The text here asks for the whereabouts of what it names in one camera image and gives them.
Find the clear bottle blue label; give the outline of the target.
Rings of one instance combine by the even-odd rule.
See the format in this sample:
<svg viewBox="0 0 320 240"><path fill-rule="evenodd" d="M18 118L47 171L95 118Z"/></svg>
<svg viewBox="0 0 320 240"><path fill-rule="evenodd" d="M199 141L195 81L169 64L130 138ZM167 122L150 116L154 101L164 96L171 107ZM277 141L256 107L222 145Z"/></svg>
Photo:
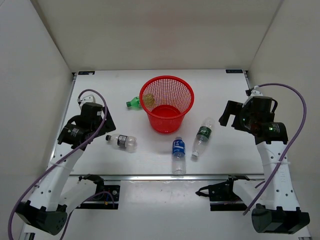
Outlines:
<svg viewBox="0 0 320 240"><path fill-rule="evenodd" d="M172 143L172 173L178 176L186 173L186 148L180 136Z"/></svg>

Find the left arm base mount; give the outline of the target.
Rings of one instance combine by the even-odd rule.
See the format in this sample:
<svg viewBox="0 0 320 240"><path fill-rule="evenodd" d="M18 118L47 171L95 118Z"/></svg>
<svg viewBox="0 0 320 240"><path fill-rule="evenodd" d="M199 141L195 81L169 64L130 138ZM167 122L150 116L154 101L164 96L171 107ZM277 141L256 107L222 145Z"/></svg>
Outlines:
<svg viewBox="0 0 320 240"><path fill-rule="evenodd" d="M77 209L88 210L117 210L119 208L121 185L110 183L102 177L87 174L78 177L78 183L89 180L96 185L95 195L83 202Z"/></svg>

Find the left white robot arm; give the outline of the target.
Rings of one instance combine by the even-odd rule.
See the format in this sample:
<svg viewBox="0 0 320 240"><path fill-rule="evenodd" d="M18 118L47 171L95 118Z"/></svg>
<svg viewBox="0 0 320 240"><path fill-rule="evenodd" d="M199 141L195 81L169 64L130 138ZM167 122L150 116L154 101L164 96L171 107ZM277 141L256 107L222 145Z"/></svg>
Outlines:
<svg viewBox="0 0 320 240"><path fill-rule="evenodd" d="M80 177L75 187L66 193L62 191L87 145L115 129L106 105L84 103L80 114L67 122L57 139L58 144L70 145L71 151L48 166L28 188L33 191L28 200L19 199L13 212L26 224L55 236L67 225L74 209L83 202L107 195L103 178L95 174Z"/></svg>

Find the clear bottle green label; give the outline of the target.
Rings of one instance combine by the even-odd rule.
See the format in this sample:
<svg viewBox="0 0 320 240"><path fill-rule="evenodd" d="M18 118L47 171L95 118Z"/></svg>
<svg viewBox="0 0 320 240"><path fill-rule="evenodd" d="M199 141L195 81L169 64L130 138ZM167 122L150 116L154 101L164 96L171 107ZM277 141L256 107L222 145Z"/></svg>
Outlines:
<svg viewBox="0 0 320 240"><path fill-rule="evenodd" d="M214 129L215 120L207 117L201 123L192 146L191 156L197 159L205 150L209 143L210 136Z"/></svg>

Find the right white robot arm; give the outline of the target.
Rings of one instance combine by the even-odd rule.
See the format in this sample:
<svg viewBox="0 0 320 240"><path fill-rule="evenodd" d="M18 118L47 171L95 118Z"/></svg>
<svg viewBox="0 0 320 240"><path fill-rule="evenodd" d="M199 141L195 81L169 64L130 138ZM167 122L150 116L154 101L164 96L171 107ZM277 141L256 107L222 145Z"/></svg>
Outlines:
<svg viewBox="0 0 320 240"><path fill-rule="evenodd" d="M293 235L310 223L307 212L301 211L289 170L287 129L275 122L276 100L266 96L250 96L245 103L229 100L222 116L226 126L231 115L232 127L254 136L262 161L265 182L261 188L245 180L225 186L230 200L240 197L251 212L253 228L258 233Z"/></svg>

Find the clear bottle black label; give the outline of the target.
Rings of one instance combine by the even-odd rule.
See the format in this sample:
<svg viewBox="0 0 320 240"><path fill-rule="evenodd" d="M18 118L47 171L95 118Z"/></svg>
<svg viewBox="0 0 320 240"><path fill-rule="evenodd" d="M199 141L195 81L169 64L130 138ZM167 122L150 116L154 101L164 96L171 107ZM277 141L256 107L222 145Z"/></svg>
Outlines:
<svg viewBox="0 0 320 240"><path fill-rule="evenodd" d="M129 153L134 153L137 147L137 139L134 136L113 134L106 135L105 140L115 149L120 149Z"/></svg>

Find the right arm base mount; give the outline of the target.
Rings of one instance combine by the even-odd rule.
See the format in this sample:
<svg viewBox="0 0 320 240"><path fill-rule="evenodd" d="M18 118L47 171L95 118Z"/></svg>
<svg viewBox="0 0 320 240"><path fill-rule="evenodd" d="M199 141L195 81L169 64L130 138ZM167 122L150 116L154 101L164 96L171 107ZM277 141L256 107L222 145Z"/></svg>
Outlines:
<svg viewBox="0 0 320 240"><path fill-rule="evenodd" d="M229 175L226 181L203 186L195 194L209 198L211 212L244 211L247 206L233 192L234 182L238 180L250 179L245 175Z"/></svg>

